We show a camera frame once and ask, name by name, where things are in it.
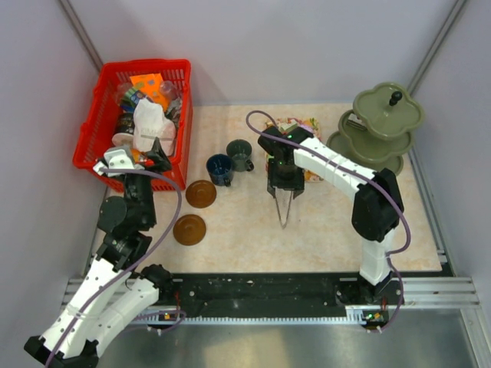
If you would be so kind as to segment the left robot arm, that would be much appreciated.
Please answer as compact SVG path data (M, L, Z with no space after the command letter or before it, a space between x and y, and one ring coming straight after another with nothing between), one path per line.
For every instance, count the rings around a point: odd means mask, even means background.
M123 183L124 193L101 204L97 227L105 236L81 286L58 319L26 342L24 349L35 360L46 367L95 367L132 320L151 304L172 299L170 273L151 265L117 301L111 300L147 253L152 238L145 233L157 223L151 181L171 168L159 140L141 163L129 146L108 149L95 163L96 174Z

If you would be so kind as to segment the stainless steel food tongs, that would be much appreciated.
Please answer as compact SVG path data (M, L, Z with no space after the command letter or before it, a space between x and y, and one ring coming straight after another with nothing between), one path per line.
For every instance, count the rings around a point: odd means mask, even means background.
M279 224L282 229L288 225L288 220L293 201L293 192L284 189L275 190L275 206L277 210Z

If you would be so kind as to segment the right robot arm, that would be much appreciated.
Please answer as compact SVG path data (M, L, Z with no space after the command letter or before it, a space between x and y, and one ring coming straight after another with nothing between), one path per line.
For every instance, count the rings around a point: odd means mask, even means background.
M267 190L271 196L281 189L295 199L304 192L305 172L311 171L352 201L351 224L362 245L361 279L354 287L340 287L338 298L349 304L378 302L390 283L387 253L404 212L395 174L360 166L302 128L283 135L271 126L261 132L258 144L269 156Z

